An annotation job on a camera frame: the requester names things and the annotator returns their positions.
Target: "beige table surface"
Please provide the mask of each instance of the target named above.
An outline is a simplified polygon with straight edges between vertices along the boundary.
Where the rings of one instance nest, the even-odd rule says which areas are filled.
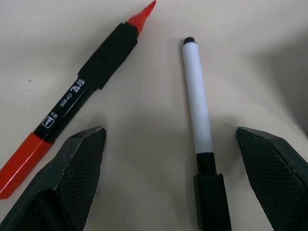
[[[77,78],[96,48],[146,0],[0,1],[0,167]],[[85,231],[192,231],[193,134],[181,40],[199,43],[218,171],[234,231],[271,231],[234,137],[236,126],[285,138],[308,160],[308,2],[158,0],[139,44],[95,92],[25,182],[66,138],[108,130]]]

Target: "white marker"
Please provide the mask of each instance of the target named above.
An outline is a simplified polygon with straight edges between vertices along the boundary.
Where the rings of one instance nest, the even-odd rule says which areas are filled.
[[[213,153],[212,135],[198,45],[193,38],[188,37],[184,40],[182,50],[192,115],[195,151],[196,154]]]
[[[182,50],[198,165],[198,175],[193,178],[198,225],[202,230],[230,231],[226,189],[223,175],[216,173],[202,69],[194,38],[186,38]]]

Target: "black marker end cap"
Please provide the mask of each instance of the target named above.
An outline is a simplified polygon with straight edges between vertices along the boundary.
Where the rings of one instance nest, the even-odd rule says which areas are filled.
[[[186,39],[184,39],[183,46],[189,42],[196,42],[196,41],[194,40],[193,37],[187,37]]]

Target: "pen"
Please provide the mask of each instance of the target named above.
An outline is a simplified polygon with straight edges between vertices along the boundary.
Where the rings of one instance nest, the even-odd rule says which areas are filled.
[[[0,170],[0,199],[8,198],[18,188],[87,99],[97,89],[102,89],[125,61],[136,46],[155,4],[156,1],[152,2],[140,14],[117,26],[81,68],[78,79],[62,99],[3,166]]]
[[[193,178],[198,226],[203,231],[230,231],[231,222],[223,175],[216,172],[198,45],[194,38],[182,47],[192,130],[198,166]]]

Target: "black rubber grip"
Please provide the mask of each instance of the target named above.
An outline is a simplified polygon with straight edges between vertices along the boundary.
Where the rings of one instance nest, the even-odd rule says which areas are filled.
[[[138,31],[121,23],[81,68],[78,77],[93,89],[102,89],[137,44]]]

